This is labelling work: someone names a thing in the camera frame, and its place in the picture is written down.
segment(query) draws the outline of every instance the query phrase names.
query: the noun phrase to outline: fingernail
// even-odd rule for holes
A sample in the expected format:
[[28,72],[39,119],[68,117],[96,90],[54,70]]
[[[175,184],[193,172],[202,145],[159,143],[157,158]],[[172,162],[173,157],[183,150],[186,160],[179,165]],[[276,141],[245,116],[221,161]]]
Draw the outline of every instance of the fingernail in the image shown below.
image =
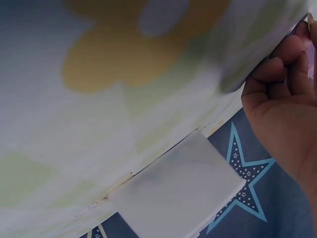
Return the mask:
[[314,23],[314,18],[313,18],[313,15],[309,12],[308,15],[307,15],[307,23],[308,23],[308,30],[309,30],[309,33],[311,33],[311,25]]

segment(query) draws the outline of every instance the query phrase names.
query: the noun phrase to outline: denim-blue cloth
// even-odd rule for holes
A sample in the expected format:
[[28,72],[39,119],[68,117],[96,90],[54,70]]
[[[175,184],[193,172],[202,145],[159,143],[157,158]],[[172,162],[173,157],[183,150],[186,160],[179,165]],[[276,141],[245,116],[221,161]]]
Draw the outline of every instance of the denim-blue cloth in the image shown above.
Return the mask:
[[[208,139],[247,184],[199,238],[314,237],[306,197],[258,142],[243,110]],[[104,221],[102,228],[107,238],[137,238],[118,213]],[[99,227],[91,238],[103,238]]]

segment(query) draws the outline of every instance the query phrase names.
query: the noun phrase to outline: white plastic tab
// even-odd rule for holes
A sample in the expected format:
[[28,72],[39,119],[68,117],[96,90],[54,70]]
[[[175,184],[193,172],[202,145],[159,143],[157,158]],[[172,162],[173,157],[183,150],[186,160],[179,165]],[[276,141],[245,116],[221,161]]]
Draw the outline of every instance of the white plastic tab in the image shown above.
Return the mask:
[[109,199],[140,238],[195,238],[244,184],[194,131]]

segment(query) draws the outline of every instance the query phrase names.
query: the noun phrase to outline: star print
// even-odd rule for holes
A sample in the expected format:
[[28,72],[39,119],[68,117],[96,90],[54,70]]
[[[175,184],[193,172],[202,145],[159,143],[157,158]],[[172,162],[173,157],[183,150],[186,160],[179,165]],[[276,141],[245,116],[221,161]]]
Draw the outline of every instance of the star print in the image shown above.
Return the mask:
[[217,213],[215,220],[209,224],[206,234],[208,234],[214,227],[216,227],[217,224],[220,223],[221,220],[236,205],[244,209],[246,212],[249,212],[257,218],[266,222],[266,217],[264,211],[262,210],[261,204],[258,200],[256,191],[254,189],[254,185],[265,175],[269,168],[274,164],[275,160],[271,158],[259,161],[246,162],[244,159],[242,145],[240,142],[238,132],[234,124],[232,123],[226,161],[232,167],[236,168],[236,170],[238,169],[237,166],[241,166],[239,175],[246,174],[248,176],[248,179],[246,180],[246,184],[241,189],[241,191],[230,202],[228,202],[225,207],[221,209],[221,213]]

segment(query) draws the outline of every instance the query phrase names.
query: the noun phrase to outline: yellow flower print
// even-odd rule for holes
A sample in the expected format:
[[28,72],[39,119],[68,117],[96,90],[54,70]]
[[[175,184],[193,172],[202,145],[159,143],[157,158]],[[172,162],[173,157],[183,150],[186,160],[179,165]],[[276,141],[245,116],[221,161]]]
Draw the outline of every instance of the yellow flower print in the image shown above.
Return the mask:
[[141,86],[157,78],[177,62],[191,38],[213,26],[229,1],[192,0],[173,29],[147,37],[138,28],[147,0],[65,0],[69,10],[96,23],[69,50],[64,84],[75,92],[94,93],[116,81]]

